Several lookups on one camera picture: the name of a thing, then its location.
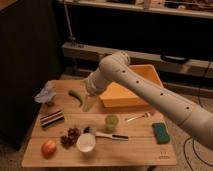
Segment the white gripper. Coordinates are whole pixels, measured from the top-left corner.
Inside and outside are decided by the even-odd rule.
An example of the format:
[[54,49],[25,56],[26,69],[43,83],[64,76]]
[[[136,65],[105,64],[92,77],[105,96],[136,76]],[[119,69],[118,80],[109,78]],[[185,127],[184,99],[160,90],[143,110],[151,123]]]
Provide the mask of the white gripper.
[[94,73],[85,79],[85,88],[87,94],[83,101],[83,112],[88,112],[96,103],[97,97],[106,90],[106,81]]

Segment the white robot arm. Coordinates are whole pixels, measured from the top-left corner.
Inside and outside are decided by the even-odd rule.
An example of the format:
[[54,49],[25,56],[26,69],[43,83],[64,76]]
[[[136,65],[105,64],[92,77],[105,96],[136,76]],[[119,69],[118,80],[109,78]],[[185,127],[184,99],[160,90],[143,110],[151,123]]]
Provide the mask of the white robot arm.
[[213,150],[213,114],[200,105],[163,88],[129,68],[130,57],[119,51],[104,57],[85,80],[89,96],[101,95],[115,82],[145,100],[197,142]]

